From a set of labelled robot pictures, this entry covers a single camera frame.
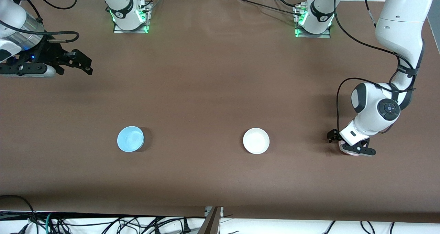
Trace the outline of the pink bowl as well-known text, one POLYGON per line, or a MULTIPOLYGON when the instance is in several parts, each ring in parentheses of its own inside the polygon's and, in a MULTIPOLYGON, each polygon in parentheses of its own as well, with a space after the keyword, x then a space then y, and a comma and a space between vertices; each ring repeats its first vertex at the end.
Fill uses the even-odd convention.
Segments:
POLYGON ((345 150, 345 149, 343 148, 343 145, 344 145, 344 144, 346 144, 346 142, 343 141, 343 140, 340 140, 340 141, 338 142, 339 148, 340 148, 340 150, 341 150, 343 153, 345 153, 345 154, 347 154, 347 155, 351 155, 351 156, 359 156, 359 155, 360 155, 360 154, 352 153, 352 152, 350 152, 350 151, 345 150))

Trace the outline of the blue bowl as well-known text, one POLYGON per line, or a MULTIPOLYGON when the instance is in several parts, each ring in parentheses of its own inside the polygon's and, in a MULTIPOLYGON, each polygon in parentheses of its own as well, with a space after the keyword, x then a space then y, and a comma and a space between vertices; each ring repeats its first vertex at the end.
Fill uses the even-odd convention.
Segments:
POLYGON ((117 145, 124 152, 138 151, 144 145, 144 133, 137 126, 127 126, 117 136, 117 145))

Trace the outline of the white bowl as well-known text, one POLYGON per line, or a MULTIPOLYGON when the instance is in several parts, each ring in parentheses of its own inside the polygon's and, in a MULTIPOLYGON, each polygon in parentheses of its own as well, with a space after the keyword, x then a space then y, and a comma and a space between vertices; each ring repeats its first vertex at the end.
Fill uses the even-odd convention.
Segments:
POLYGON ((246 151, 251 154, 259 155, 265 153, 270 146, 268 133, 261 128, 248 129, 242 139, 246 151))

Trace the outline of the brown table cover sheet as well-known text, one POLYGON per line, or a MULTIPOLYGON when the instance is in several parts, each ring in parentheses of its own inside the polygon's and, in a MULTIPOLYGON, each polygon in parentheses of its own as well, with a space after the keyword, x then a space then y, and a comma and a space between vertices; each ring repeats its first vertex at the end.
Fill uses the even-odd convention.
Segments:
POLYGON ((411 104, 375 156, 329 143, 346 78, 387 82, 396 57, 333 24, 297 38, 287 13, 241 0, 155 0, 147 34, 113 33, 103 0, 56 10, 32 0, 48 30, 93 75, 0 76, 0 195, 37 211, 440 223, 440 53, 428 21, 411 104), (124 152, 119 132, 144 145, 124 152), (268 150, 245 150, 251 128, 268 150))

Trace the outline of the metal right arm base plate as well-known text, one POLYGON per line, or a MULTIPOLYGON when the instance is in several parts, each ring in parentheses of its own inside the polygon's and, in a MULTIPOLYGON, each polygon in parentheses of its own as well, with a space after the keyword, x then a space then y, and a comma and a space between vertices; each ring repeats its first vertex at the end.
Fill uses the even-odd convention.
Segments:
POLYGON ((119 20, 112 14, 114 33, 149 33, 153 3, 138 0, 136 7, 126 15, 125 19, 119 20))

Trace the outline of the aluminium frame profile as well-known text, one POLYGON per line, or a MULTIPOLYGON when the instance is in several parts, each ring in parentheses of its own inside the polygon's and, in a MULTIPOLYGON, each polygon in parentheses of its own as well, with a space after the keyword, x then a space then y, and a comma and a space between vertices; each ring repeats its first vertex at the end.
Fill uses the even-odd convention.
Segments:
POLYGON ((223 218, 223 207, 206 207, 207 217, 197 234, 219 234, 220 220, 223 218))

